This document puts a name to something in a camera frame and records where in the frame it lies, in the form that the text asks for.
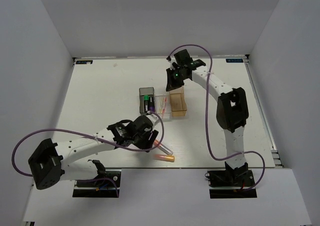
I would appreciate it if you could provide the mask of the orange capped clear tube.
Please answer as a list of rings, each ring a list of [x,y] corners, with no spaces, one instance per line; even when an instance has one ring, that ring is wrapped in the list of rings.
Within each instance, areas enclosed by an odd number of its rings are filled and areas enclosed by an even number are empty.
[[[153,145],[156,146],[160,151],[162,151],[166,155],[173,155],[173,152],[168,147],[160,143],[158,140],[155,140],[153,142]]]
[[[158,161],[166,161],[166,162],[174,162],[175,157],[173,155],[164,155],[164,154],[154,154],[154,160]]]

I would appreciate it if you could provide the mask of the pink thin pen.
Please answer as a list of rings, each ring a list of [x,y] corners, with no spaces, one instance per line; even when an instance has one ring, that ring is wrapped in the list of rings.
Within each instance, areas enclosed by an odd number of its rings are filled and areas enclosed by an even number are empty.
[[[161,115],[164,115],[164,114],[165,114],[165,112],[166,112],[166,105],[167,105],[167,98],[166,98],[166,97],[163,97],[163,98],[164,98],[164,103],[163,103]]]

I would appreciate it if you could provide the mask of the yellow thin pen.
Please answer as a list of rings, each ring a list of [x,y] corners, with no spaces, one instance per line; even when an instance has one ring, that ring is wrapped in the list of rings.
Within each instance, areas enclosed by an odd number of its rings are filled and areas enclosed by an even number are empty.
[[[164,98],[159,97],[159,99],[158,99],[158,112],[159,113],[162,113],[162,111],[163,111],[163,104],[164,104]]]

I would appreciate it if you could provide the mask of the purple capped black marker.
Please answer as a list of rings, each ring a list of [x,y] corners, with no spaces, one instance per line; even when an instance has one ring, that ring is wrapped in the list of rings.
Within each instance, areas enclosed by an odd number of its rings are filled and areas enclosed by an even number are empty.
[[[148,110],[153,112],[155,111],[155,103],[154,103],[154,98],[152,96],[149,96]]]

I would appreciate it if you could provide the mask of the green capped black marker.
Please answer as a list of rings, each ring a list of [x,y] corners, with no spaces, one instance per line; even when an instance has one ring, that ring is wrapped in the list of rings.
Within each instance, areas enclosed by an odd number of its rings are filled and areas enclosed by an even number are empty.
[[[145,112],[149,110],[149,95],[143,96],[143,108]]]

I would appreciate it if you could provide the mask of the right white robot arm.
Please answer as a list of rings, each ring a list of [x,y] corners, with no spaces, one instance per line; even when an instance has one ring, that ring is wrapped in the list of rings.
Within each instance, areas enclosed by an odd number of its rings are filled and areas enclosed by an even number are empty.
[[[193,60],[186,49],[168,56],[170,67],[166,70],[166,91],[178,89],[185,80],[202,86],[206,96],[212,96],[217,102],[216,120],[225,135],[226,157],[222,160],[225,170],[211,173],[211,177],[225,186],[238,185],[248,171],[248,163],[244,154],[244,129],[249,117],[245,90],[233,88],[215,76],[205,62]]]

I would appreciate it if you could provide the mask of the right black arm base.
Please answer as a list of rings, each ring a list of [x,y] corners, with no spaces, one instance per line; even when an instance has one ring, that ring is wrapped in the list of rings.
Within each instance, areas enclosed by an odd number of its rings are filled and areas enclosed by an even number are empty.
[[[253,187],[255,179],[249,170],[235,181],[228,181],[225,170],[211,170],[204,175],[208,180],[210,199],[242,199],[257,198],[257,191]]]

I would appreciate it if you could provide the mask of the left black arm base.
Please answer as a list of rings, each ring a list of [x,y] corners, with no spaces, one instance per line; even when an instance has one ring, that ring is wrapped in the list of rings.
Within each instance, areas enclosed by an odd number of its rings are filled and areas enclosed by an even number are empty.
[[[118,198],[120,195],[121,175],[121,170],[113,169],[107,171],[105,176],[111,179],[113,183],[109,180],[76,181],[72,196],[74,198]]]

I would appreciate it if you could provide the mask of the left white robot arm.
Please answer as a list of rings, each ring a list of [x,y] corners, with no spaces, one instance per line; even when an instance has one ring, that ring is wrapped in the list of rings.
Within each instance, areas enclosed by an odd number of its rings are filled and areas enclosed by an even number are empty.
[[[28,159],[36,188],[47,189],[61,180],[77,180],[101,185],[107,180],[104,165],[91,156],[118,148],[150,152],[163,124],[155,114],[139,116],[134,121],[121,120],[92,135],[66,142],[43,140]]]

